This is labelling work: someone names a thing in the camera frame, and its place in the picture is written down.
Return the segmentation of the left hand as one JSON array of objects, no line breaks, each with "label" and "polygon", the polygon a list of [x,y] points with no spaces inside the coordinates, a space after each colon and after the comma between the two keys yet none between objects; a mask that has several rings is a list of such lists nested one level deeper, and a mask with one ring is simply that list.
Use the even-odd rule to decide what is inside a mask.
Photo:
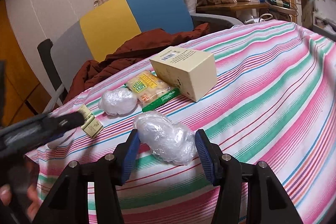
[{"label": "left hand", "polygon": [[31,223],[41,203],[33,182],[34,164],[1,161],[1,222]]}]

